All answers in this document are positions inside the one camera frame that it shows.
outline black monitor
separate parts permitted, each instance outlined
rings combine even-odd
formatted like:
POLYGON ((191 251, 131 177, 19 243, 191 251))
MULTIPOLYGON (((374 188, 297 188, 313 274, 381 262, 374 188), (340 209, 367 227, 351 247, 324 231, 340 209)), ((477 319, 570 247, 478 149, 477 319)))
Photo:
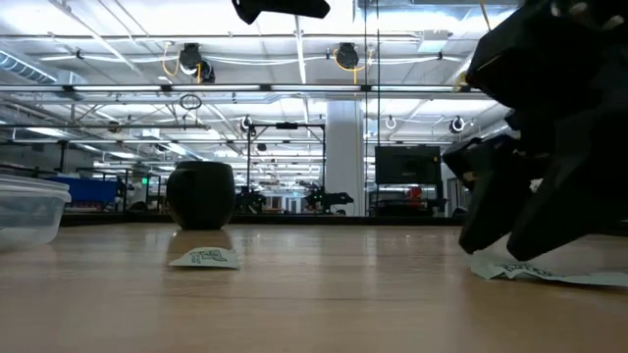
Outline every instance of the black monitor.
POLYGON ((375 182, 382 184, 442 184, 441 148, 431 146, 375 147, 375 182))

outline white column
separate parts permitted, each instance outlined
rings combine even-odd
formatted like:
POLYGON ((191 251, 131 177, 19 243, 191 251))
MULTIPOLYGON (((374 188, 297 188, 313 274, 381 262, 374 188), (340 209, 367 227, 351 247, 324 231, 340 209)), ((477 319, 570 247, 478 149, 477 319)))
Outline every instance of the white column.
POLYGON ((353 198, 353 205, 334 207, 347 216, 364 216, 363 131, 359 101, 327 103, 325 186, 328 192, 346 192, 353 198))

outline blue bin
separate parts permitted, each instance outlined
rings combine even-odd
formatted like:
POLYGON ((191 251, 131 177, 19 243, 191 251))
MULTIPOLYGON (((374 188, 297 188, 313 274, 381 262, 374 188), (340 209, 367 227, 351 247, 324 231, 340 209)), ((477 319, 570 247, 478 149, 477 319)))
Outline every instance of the blue bin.
POLYGON ((73 177, 54 176, 47 180, 62 182, 70 187, 72 202, 104 202, 116 201, 118 183, 116 181, 103 181, 73 177))

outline black cup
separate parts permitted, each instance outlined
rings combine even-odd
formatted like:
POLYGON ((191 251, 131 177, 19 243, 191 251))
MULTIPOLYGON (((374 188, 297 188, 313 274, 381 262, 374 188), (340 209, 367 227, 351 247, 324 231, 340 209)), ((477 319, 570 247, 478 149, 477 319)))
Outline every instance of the black cup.
POLYGON ((230 165, 181 162, 168 178, 171 215, 183 229, 220 229, 236 205, 236 184, 230 165))

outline crumpled paper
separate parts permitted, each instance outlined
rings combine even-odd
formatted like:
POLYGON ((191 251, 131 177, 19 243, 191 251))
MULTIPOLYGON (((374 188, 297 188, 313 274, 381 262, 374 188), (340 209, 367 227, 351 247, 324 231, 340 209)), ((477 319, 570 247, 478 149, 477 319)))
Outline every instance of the crumpled paper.
POLYGON ((199 247, 189 250, 170 266, 211 267, 239 269, 239 260, 234 250, 216 247, 199 247))
POLYGON ((628 274, 624 273, 598 273, 581 276, 564 276, 547 270, 540 269, 534 265, 508 260, 497 255, 485 252, 476 252, 471 256, 471 271, 484 278, 495 277, 538 277, 544 280, 556 280, 566 283, 588 284, 588 285, 612 285, 628 287, 628 274))

